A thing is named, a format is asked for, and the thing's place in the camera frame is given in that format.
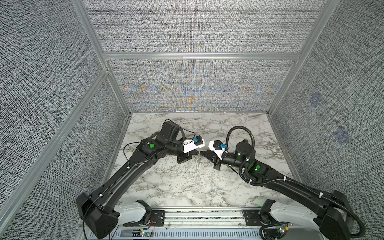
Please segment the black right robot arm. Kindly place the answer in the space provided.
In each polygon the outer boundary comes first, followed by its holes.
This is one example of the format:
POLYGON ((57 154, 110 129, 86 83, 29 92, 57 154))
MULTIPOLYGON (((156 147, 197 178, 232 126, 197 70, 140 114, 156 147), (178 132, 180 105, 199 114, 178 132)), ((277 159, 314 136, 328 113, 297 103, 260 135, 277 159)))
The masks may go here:
POLYGON ((259 210, 263 239, 268 239, 267 228, 294 224, 318 231, 329 240, 361 238, 366 233, 364 222, 354 213, 347 197, 338 191, 329 193, 309 187, 278 172, 255 157, 254 141, 237 143, 230 153, 221 141, 211 141, 202 157, 212 161, 218 170, 226 164, 237 167, 240 178, 248 185, 265 187, 296 201, 300 206, 289 206, 266 200, 259 210))

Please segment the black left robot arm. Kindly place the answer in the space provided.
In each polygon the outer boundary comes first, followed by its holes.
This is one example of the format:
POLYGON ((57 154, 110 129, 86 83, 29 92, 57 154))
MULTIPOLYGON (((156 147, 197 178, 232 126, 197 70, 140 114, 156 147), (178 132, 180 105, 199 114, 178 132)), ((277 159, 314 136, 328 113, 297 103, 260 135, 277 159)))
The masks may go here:
POLYGON ((171 120, 165 120, 162 129, 141 140, 127 162, 105 183, 90 194, 82 193, 76 199, 82 226, 88 227, 101 240, 119 225, 135 223, 146 226, 151 222, 152 208, 143 200, 118 205, 129 187, 148 169, 167 155, 176 156, 184 163, 199 154, 205 146, 201 136, 190 140, 185 130, 171 120))

